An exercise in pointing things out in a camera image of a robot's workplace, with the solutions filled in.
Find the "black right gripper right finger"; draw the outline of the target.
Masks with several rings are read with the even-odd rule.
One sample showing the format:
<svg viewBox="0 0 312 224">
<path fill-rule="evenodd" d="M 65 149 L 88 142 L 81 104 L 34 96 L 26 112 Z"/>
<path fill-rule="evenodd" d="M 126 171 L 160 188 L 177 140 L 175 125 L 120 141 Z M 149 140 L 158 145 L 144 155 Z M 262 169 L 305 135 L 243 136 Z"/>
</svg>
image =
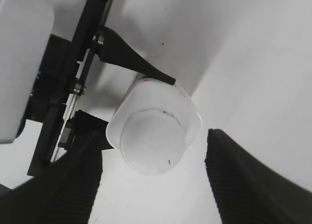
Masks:
<svg viewBox="0 0 312 224">
<path fill-rule="evenodd" d="M 205 165 L 222 223 L 312 222 L 312 193 L 265 166 L 220 129 L 208 131 Z"/>
</svg>

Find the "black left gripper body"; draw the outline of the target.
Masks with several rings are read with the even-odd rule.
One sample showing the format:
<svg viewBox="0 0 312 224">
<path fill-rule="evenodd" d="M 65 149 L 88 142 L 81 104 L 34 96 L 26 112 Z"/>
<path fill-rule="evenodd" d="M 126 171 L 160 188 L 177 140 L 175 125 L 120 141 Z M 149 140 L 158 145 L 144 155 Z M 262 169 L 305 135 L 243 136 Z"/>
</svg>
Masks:
<svg viewBox="0 0 312 224">
<path fill-rule="evenodd" d="M 51 163 L 65 122 L 70 95 L 80 96 L 91 66 L 100 29 L 113 0 L 86 0 L 72 40 L 51 34 L 27 103 L 27 119 L 42 123 L 27 174 L 37 176 Z"/>
</svg>

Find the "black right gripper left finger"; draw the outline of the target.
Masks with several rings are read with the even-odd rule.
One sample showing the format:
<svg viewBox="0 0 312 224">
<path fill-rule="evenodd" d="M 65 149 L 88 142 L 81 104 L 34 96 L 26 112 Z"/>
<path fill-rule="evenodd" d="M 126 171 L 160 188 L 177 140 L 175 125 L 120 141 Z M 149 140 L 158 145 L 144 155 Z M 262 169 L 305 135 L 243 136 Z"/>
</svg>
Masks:
<svg viewBox="0 0 312 224">
<path fill-rule="evenodd" d="M 98 131 L 75 138 L 72 148 L 40 175 L 0 198 L 2 224 L 86 224 L 102 175 Z"/>
</svg>

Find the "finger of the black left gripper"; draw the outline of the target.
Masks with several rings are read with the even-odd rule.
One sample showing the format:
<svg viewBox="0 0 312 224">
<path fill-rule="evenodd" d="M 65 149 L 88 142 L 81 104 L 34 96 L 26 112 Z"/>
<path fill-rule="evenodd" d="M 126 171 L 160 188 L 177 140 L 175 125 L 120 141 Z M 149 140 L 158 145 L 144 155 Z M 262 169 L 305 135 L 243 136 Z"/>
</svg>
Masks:
<svg viewBox="0 0 312 224">
<path fill-rule="evenodd" d="M 98 57 L 102 62 L 117 65 L 149 78 L 153 78 L 173 85 L 176 80 L 161 72 L 148 63 L 134 49 L 132 49 L 114 30 L 103 28 L 104 41 L 98 50 Z"/>
<path fill-rule="evenodd" d="M 108 122 L 88 114 L 82 110 L 76 111 L 73 117 L 72 132 L 74 136 L 86 136 L 90 132 L 99 131 L 102 140 L 101 150 L 113 149 L 106 137 Z"/>
</svg>

